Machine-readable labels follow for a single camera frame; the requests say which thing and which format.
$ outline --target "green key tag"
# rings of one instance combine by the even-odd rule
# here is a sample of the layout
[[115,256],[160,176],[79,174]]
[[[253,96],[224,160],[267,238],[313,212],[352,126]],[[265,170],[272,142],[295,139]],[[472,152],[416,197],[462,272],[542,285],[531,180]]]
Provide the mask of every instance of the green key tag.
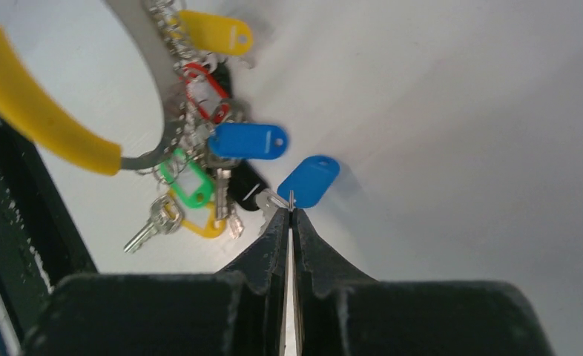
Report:
[[[188,159],[180,148],[174,151],[174,156]],[[187,166],[175,179],[167,162],[160,164],[160,173],[167,182],[171,182],[169,186],[176,192],[177,198],[189,208],[202,208],[211,200],[213,181],[194,161],[188,159]]]

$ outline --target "key tag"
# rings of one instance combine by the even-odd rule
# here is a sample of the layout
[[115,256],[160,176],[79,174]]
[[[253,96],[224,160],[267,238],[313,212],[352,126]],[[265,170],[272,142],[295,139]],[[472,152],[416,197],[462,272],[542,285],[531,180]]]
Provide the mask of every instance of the key tag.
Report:
[[231,170],[231,179],[228,181],[228,195],[243,210],[257,211],[259,206],[254,198],[269,184],[246,161]]
[[277,193],[289,197],[289,192],[294,191],[296,207],[311,208],[322,199],[339,173],[340,165],[335,159],[307,157],[280,183]]
[[190,10],[178,14],[193,45],[200,50],[241,56],[252,47],[252,31],[243,21]]
[[169,161],[160,164],[159,171],[172,191],[177,195],[177,199],[188,208],[202,208],[211,200],[214,186],[211,178],[208,177],[197,163],[190,160],[185,152],[178,148],[174,151],[174,157],[181,162],[187,161],[187,165],[176,174],[172,171]]
[[211,120],[214,124],[222,122],[230,107],[220,105],[220,102],[222,99],[227,99],[228,94],[202,65],[188,63],[183,69],[188,88],[187,99],[195,105],[204,119]]
[[225,122],[215,128],[208,147],[223,158],[276,159],[287,149],[287,133],[276,125]]
[[[205,239],[219,237],[226,230],[226,220],[215,220],[215,204],[213,202],[206,202],[204,209],[189,209],[180,199],[175,199],[176,195],[177,193],[174,190],[169,191],[169,196],[176,200],[178,206],[185,213],[182,222],[180,222],[182,227],[193,231]],[[194,220],[205,220],[205,223],[204,225],[200,225],[194,222]]]

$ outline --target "white wall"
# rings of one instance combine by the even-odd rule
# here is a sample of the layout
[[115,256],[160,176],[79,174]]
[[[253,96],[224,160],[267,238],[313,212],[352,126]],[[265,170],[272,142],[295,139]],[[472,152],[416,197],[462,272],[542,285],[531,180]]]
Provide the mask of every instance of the white wall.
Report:
[[[583,355],[583,0],[189,1],[258,23],[257,67],[234,71],[254,117],[289,152],[256,166],[273,186],[311,154],[343,173],[310,211],[374,277],[498,279],[530,298],[560,355]],[[98,2],[0,0],[40,82],[130,154],[155,145],[159,105],[135,47]],[[246,236],[121,247],[155,196],[44,153],[103,271],[213,271]]]

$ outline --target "yellow handle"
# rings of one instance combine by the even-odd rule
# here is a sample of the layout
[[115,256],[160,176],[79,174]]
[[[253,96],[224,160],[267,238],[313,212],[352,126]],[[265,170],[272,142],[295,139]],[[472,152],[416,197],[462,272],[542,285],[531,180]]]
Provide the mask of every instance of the yellow handle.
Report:
[[89,171],[114,175],[121,148],[80,125],[34,81],[0,27],[0,116],[26,138]]

